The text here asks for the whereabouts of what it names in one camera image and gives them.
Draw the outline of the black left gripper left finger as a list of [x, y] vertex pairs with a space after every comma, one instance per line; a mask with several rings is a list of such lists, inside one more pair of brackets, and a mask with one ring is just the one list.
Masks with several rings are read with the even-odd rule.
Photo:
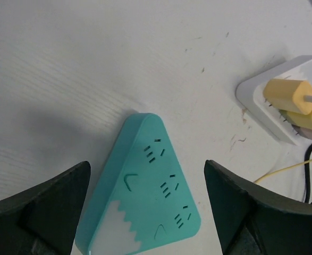
[[84, 161], [0, 200], [0, 254], [70, 254], [90, 181]]

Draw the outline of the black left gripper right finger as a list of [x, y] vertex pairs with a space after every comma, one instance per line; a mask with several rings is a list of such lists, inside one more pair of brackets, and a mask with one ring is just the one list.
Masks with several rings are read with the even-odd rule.
[[204, 176], [223, 254], [312, 254], [312, 205], [239, 177], [213, 160]]

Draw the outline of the teal triangular power socket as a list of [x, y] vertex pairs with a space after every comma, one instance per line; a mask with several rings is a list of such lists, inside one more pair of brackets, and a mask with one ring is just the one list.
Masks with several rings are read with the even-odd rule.
[[162, 119], [124, 122], [78, 225], [82, 254], [137, 254], [197, 234], [201, 219]]

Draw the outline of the white triangular power socket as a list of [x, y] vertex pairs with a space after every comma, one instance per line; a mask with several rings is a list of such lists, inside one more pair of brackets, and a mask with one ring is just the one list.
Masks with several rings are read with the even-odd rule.
[[312, 55], [301, 55], [240, 83], [238, 101], [276, 140], [312, 140]]

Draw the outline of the yellow charger plug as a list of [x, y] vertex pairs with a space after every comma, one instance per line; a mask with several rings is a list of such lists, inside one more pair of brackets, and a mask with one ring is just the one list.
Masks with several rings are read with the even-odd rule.
[[271, 79], [263, 96], [277, 109], [304, 115], [312, 111], [312, 103], [305, 101], [305, 96], [312, 96], [312, 85], [306, 80]]
[[279, 110], [279, 112], [292, 125], [312, 130], [312, 111], [307, 115], [285, 110]]

